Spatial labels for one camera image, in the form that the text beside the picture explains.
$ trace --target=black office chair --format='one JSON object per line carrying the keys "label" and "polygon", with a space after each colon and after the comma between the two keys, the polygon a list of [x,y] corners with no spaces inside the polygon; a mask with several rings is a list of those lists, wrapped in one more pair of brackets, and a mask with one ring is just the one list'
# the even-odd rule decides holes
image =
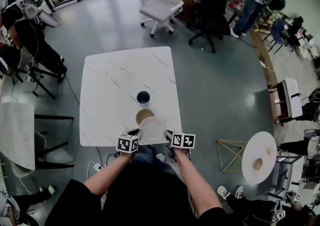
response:
{"label": "black office chair", "polygon": [[200,0],[195,11],[194,23],[191,26],[199,29],[201,32],[189,40],[189,45],[193,40],[205,35],[212,47],[212,53],[216,53],[211,35],[223,40],[224,35],[230,35],[230,28],[224,14],[228,0]]}

